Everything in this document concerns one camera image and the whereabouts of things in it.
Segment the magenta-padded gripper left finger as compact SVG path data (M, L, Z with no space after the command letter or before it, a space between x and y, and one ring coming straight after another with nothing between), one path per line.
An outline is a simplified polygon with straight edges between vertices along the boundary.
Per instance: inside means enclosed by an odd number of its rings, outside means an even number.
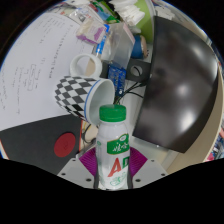
M97 187L97 159L92 148L82 155L71 158L58 176L83 188Z

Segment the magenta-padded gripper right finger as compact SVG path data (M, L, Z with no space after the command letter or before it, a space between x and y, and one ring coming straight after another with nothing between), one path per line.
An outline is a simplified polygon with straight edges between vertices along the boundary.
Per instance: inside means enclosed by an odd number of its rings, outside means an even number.
M129 189L144 187L167 175L164 168L155 160L148 159L137 149L130 148L129 173L127 186Z

